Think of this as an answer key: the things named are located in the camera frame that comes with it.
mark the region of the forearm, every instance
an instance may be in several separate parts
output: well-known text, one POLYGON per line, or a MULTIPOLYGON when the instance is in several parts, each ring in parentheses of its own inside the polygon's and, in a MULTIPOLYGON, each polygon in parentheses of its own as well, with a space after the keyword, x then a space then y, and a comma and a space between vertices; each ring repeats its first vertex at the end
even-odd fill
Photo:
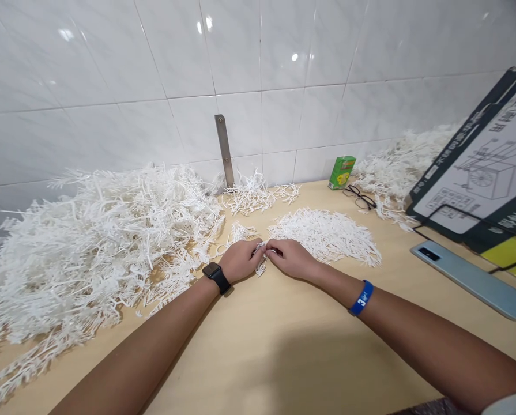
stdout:
MULTIPOLYGON (((320 265, 311 281, 351 307, 363 282, 320 265)), ((472 413, 516 393, 516 361, 418 305, 375 288, 359 315, 426 381, 472 413)))
POLYGON ((51 415, 136 415, 218 295, 215 282, 198 280, 106 356, 51 415))

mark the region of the green juice box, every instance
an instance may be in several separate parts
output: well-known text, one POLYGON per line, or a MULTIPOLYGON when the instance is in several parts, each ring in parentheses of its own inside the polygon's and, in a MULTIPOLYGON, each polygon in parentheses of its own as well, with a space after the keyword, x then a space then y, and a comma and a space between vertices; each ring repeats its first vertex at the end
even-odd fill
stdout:
POLYGON ((328 184, 331 190, 341 189, 346 186, 355 162, 356 158, 352 156, 337 157, 328 184))

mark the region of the person's right hand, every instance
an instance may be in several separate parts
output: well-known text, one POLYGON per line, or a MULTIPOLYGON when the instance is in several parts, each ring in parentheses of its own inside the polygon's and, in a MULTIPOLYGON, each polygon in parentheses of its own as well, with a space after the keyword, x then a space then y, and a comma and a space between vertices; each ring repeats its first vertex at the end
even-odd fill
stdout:
POLYGON ((293 239, 270 239, 265 255, 282 272, 301 280, 311 281, 318 276, 321 267, 321 263, 293 239))

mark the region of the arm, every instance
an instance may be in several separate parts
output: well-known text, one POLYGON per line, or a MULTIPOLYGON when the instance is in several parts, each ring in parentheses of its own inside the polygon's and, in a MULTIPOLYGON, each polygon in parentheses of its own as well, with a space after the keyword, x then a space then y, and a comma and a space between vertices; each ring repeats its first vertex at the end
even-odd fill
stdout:
MULTIPOLYGON (((316 261, 294 240, 270 240, 266 255, 281 271, 318 286, 345 308, 363 289, 362 281, 316 261)), ((515 360, 418 305, 375 287, 359 319, 427 382, 471 413, 516 394, 515 360)))
MULTIPOLYGON (((239 241, 225 252, 219 265, 229 283, 254 271, 265 247, 254 256, 252 252, 261 241, 239 241)), ((214 281, 200 278, 112 350, 56 405, 51 415, 138 414, 218 295, 214 281)))

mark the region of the eyeglasses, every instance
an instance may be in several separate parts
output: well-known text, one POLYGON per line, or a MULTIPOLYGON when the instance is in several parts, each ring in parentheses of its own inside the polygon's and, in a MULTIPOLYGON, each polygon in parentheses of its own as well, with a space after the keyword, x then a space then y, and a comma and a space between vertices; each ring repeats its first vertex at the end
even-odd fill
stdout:
POLYGON ((344 189, 342 192, 345 196, 356 196, 356 204, 357 207, 359 207, 360 209, 371 210, 377 208, 377 204, 375 203, 375 201, 371 199, 369 196, 361 194, 361 191, 356 186, 352 186, 351 184, 349 184, 348 187, 344 189))

